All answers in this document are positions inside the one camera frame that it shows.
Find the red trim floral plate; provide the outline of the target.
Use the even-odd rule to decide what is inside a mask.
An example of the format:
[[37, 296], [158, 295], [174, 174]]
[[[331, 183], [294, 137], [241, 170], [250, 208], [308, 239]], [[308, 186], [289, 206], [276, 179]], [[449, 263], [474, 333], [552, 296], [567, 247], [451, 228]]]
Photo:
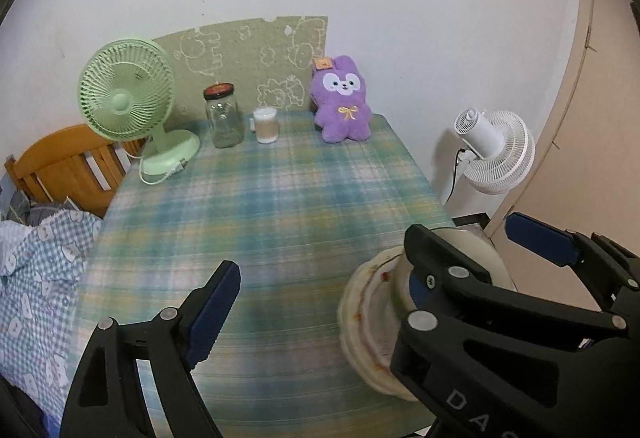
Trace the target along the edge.
[[409, 266], [398, 245], [360, 265], [338, 303], [340, 345], [350, 366], [372, 389], [409, 402], [416, 397], [390, 370], [408, 299]]

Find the blue checkered bedding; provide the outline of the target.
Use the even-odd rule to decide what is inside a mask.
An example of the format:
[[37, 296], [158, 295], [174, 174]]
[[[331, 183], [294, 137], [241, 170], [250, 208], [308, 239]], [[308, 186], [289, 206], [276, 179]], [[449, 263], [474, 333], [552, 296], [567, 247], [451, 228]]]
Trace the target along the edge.
[[79, 285], [102, 219], [61, 210], [28, 226], [1, 223], [1, 375], [50, 420], [62, 420]]

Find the green desk fan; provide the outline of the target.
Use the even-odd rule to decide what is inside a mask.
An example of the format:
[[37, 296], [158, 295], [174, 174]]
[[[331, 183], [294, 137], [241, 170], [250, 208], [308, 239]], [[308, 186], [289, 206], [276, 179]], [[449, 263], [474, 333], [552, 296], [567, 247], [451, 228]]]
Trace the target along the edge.
[[165, 128], [175, 95], [166, 51], [142, 38], [117, 39], [101, 47], [82, 69], [77, 85], [79, 111], [96, 134], [120, 143], [146, 141], [138, 172], [148, 186], [183, 170], [200, 150], [194, 132]]

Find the purple plush bunny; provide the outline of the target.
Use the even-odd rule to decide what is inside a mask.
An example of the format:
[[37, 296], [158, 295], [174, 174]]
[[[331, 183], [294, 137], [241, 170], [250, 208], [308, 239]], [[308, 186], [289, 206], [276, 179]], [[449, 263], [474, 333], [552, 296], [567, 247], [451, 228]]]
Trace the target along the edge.
[[326, 143], [370, 138], [372, 111], [366, 81], [349, 56], [312, 60], [309, 95], [316, 112], [314, 124]]

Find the wooden chair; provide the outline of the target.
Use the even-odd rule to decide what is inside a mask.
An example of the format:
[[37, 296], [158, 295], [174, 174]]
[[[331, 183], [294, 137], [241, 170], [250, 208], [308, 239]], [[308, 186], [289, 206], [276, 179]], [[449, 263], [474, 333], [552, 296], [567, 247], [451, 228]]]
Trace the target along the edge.
[[4, 167], [13, 184], [38, 203], [72, 200], [81, 210], [102, 217], [126, 175], [125, 166], [145, 141], [126, 141], [121, 160], [116, 143], [87, 125], [63, 128], [35, 142], [20, 158], [10, 155]]

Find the white standing fan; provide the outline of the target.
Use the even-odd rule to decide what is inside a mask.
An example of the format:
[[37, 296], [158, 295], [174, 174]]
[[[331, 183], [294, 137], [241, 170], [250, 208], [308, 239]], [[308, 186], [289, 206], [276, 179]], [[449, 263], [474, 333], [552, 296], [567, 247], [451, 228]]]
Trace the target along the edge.
[[447, 204], [459, 184], [491, 198], [505, 198], [528, 176], [536, 141], [524, 120], [506, 110], [467, 108], [439, 137], [435, 164]]

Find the glass jar black lid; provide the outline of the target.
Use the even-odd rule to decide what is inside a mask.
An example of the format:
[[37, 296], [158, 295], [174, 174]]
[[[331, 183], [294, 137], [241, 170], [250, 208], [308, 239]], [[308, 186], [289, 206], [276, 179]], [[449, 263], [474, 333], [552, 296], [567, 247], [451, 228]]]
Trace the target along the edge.
[[240, 144], [244, 125], [232, 83], [209, 86], [203, 91], [203, 98], [214, 147], [227, 149]]

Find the beige door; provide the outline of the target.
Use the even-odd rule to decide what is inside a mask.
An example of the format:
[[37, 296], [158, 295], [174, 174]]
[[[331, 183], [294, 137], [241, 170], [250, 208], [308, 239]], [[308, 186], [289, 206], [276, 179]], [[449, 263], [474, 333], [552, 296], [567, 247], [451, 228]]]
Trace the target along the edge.
[[639, 30], [631, 0], [579, 0], [570, 60], [534, 168], [485, 230], [519, 291], [597, 309], [570, 269], [506, 238], [503, 219], [512, 212], [639, 249]]

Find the cotton swab container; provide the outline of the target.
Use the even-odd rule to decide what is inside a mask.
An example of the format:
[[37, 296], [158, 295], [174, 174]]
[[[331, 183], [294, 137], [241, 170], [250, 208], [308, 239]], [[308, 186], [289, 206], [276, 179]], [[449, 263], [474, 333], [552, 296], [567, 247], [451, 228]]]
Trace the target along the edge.
[[254, 109], [253, 132], [259, 143], [269, 144], [277, 141], [279, 137], [278, 110], [271, 106], [263, 106]]

